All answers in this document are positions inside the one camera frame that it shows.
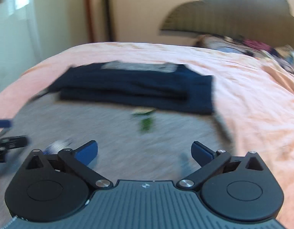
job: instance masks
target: bed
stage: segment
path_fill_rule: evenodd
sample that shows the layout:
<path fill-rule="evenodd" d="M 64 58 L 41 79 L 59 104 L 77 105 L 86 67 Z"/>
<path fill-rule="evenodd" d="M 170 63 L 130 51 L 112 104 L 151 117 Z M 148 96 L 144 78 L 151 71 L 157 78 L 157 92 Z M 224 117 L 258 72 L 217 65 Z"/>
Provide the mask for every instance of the bed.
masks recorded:
<path fill-rule="evenodd" d="M 196 7 L 192 8 L 187 15 L 195 14 Z M 192 30 L 180 27 L 183 24 L 176 23 L 172 14 L 175 11 L 167 17 L 170 28 L 163 26 L 163 29 Z M 290 14 L 285 16 L 294 23 Z M 199 28 L 192 31 L 219 33 Z M 281 41 L 277 37 L 275 42 L 253 39 L 272 47 L 289 44 L 294 48 L 292 35 L 292 39 L 286 37 Z M 212 75 L 215 113 L 201 116 L 157 110 L 155 130 L 142 134 L 138 131 L 138 121 L 131 117 L 133 107 L 130 106 L 63 102 L 55 94 L 30 100 L 70 66 L 115 60 L 185 64 L 192 71 Z M 0 227 L 11 218 L 4 204 L 4 191 L 27 154 L 35 148 L 43 150 L 55 140 L 71 138 L 71 148 L 92 139 L 98 142 L 99 156 L 90 168 L 113 182 L 117 179 L 177 181 L 199 168 L 190 156 L 190 145 L 195 140 L 213 150 L 224 148 L 236 155 L 256 150 L 284 191 L 285 201 L 277 219 L 285 227 L 294 228 L 294 75 L 272 58 L 161 44 L 76 46 L 29 69 L 1 92 L 0 119 L 3 118 L 14 119 L 7 136 L 27 134 L 31 144 L 10 151 L 7 163 L 0 164 Z"/>
<path fill-rule="evenodd" d="M 165 18 L 161 30 L 197 33 L 199 36 L 195 44 L 196 47 L 222 52 L 237 52 L 255 57 L 261 66 L 247 67 L 261 69 L 269 75 L 268 77 L 273 82 L 284 87 L 290 94 L 294 94 L 294 62 L 287 63 L 287 59 L 282 57 L 286 49 L 294 50 L 294 17 L 290 14 L 287 0 L 201 0 L 189 2 L 174 8 Z M 269 54 L 270 51 L 266 52 L 260 49 L 256 51 L 256 49 L 244 45 L 246 39 L 250 39 L 249 41 L 254 44 L 267 45 L 271 51 L 278 50 L 280 52 L 283 49 L 283 53 L 274 56 L 273 53 Z M 268 65 L 265 61 L 272 62 L 272 64 Z M 252 84 L 253 79 L 248 76 L 242 81 Z M 244 88 L 239 80 L 235 84 L 241 89 Z M 258 98 L 255 105 L 248 106 L 252 97 L 247 97 L 243 101 L 243 106 L 246 106 L 248 111 L 251 111 L 250 114 L 252 113 L 254 116 L 247 114 L 248 112 L 242 116 L 244 118 L 256 116 L 257 120 L 252 121 L 250 126 L 248 123 L 247 127 L 233 126 L 235 150 L 238 153 L 245 148 L 248 150 L 247 144 L 250 144 L 251 140 L 248 140 L 247 143 L 243 142 L 240 147 L 241 143 L 236 138 L 242 134 L 241 130 L 255 128 L 256 137 L 259 138 L 256 147 L 259 152 L 263 152 L 261 155 L 267 159 L 268 166 L 283 186 L 285 204 L 278 218 L 287 228 L 294 228 L 294 174 L 287 175 L 289 169 L 294 171 L 294 132 L 291 133 L 294 130 L 294 114 L 291 110 L 286 112 L 276 110 L 280 102 L 275 97 L 280 93 L 279 91 L 271 92 L 271 99 L 274 98 L 274 100 L 271 104 L 267 104 L 258 95 L 258 91 L 264 88 L 264 86 L 254 88 L 257 92 L 256 98 Z M 268 110 L 267 112 L 260 110 L 263 106 Z M 293 106 L 292 102 L 287 107 L 290 109 Z M 270 121 L 266 119 L 267 114 L 272 114 L 273 119 Z M 285 115 L 293 122 L 287 122 L 284 119 Z"/>

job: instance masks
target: pink bedspread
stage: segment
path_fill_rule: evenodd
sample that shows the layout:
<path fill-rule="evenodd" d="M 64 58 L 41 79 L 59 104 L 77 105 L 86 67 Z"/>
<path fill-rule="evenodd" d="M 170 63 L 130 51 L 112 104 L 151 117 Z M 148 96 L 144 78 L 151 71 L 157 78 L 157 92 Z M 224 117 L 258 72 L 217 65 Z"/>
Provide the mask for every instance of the pink bedspread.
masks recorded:
<path fill-rule="evenodd" d="M 294 77 L 272 60 L 160 44 L 81 45 L 29 69 L 1 92 L 0 118 L 13 118 L 31 96 L 70 66 L 113 60 L 188 64 L 194 71 L 213 75 L 215 109 L 234 137 L 237 154 L 259 152 L 284 190 L 278 220 L 294 229 Z"/>

